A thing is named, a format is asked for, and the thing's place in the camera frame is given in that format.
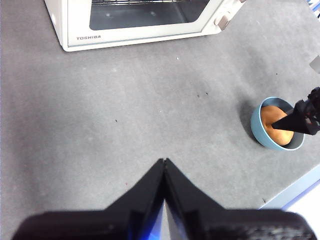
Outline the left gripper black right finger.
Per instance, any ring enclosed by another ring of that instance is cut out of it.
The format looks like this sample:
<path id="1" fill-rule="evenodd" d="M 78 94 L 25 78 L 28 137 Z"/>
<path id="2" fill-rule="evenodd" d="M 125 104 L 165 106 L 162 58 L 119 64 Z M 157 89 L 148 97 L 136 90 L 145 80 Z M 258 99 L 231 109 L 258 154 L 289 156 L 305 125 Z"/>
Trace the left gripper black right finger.
<path id="1" fill-rule="evenodd" d="M 179 233 L 188 240 L 315 240 L 297 213 L 281 209 L 226 209 L 165 159 L 165 197 Z"/>

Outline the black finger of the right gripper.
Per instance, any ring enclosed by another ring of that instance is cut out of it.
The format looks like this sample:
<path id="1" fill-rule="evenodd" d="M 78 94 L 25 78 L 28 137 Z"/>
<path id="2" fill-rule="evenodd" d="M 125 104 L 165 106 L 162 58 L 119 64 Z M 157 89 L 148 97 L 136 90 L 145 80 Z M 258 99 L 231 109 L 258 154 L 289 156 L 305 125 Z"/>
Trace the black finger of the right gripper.
<path id="1" fill-rule="evenodd" d="M 274 129 L 306 134 L 307 127 L 303 114 L 295 107 L 287 116 L 271 124 Z"/>

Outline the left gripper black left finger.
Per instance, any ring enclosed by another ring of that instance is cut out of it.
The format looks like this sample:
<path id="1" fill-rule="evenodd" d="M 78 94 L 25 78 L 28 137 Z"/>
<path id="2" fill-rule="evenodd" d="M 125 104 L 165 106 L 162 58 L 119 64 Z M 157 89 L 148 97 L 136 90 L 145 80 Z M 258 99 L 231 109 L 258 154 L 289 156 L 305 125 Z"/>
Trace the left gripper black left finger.
<path id="1" fill-rule="evenodd" d="M 164 197 L 159 159 L 125 194 L 102 210 L 48 211 L 27 217 L 14 240 L 140 240 L 151 233 Z"/>

